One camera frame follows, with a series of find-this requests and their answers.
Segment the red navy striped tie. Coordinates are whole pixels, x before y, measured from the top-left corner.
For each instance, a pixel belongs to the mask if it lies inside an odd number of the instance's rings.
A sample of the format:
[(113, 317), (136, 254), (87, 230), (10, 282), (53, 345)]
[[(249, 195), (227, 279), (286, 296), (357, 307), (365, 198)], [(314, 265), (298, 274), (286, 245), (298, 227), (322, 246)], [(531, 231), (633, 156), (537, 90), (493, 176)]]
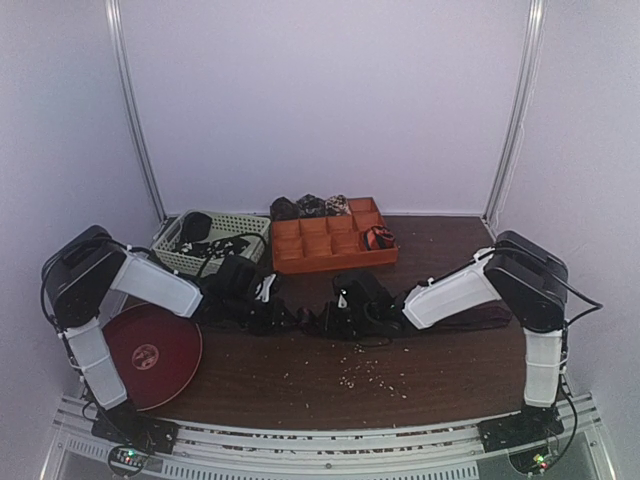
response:
[[(322, 337), (320, 334), (320, 316), (322, 312), (316, 315), (308, 308), (299, 308), (295, 316), (300, 329), (305, 334)], [(509, 325), (513, 318), (512, 313), (505, 307), (501, 305), (487, 305), (474, 307), (462, 313), (449, 316), (444, 320), (437, 321), (431, 327), (419, 329), (409, 322), (400, 311), (396, 311), (396, 315), (405, 327), (405, 334), (399, 338), (420, 335), (428, 331), (446, 333), (504, 328)]]

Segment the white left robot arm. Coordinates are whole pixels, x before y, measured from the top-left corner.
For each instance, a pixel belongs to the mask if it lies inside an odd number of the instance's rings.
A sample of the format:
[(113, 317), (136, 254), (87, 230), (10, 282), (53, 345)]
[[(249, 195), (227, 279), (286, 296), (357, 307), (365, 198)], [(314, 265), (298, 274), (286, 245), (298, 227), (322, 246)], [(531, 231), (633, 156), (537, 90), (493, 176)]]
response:
[(145, 412), (179, 395), (200, 366), (201, 328), (231, 321), (253, 335), (296, 326), (277, 296), (277, 273), (244, 256), (189, 276), (93, 225), (41, 271), (41, 307), (97, 406), (123, 444), (144, 433)]

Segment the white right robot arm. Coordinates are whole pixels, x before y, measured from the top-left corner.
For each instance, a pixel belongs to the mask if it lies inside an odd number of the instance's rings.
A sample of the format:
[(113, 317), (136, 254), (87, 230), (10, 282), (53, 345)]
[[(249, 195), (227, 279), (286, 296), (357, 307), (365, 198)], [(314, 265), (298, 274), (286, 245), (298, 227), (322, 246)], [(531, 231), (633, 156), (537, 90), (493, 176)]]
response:
[(319, 318), (333, 340), (403, 338), (448, 327), (471, 331), (517, 321), (525, 338), (525, 386), (512, 430), (535, 440), (557, 418), (567, 360), (566, 264), (515, 231), (500, 234), (465, 265), (391, 294), (368, 271), (337, 275)]

